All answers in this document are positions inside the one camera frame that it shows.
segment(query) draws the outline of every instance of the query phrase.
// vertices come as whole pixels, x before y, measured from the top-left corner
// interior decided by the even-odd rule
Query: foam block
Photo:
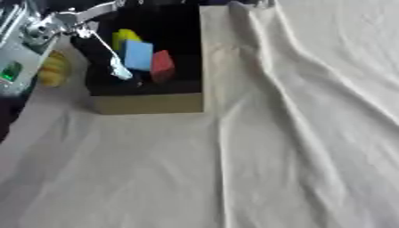
[[[169,53],[164,50],[152,57],[151,78],[155,83],[162,83],[175,75],[175,65]]]
[[[126,40],[122,45],[125,67],[142,71],[151,70],[153,45],[150,43]]]

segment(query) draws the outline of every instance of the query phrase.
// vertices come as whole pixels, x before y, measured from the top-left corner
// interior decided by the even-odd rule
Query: yellow object
[[[142,42],[142,39],[130,29],[121,28],[118,32],[112,33],[112,49],[119,50],[123,41],[131,39]]]
[[[69,69],[67,58],[60,52],[52,51],[39,70],[38,79],[45,86],[60,86],[68,77]]]

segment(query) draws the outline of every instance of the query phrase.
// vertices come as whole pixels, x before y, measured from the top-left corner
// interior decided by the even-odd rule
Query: blue cube
[[[153,45],[127,39],[122,44],[122,58],[125,67],[142,71],[151,70]]]

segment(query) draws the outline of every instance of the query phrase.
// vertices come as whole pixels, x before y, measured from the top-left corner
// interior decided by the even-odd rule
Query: white cloth
[[[205,113],[36,90],[0,147],[0,227],[397,227],[399,5],[373,2],[201,8]]]

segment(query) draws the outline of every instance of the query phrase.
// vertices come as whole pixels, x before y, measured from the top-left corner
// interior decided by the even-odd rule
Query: robotic arm
[[[111,74],[124,80],[132,78],[118,55],[86,24],[123,6],[125,0],[115,0],[82,12],[71,8],[44,16],[31,0],[0,3],[0,97],[20,96],[29,88],[61,34],[96,37],[111,52]]]

